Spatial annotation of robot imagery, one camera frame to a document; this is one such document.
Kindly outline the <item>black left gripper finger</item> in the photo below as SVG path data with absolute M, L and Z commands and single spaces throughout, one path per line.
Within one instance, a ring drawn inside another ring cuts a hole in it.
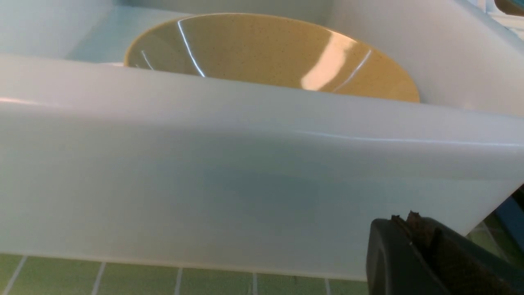
M 523 270 L 430 217 L 411 211 L 370 225 L 371 295 L 522 295 Z

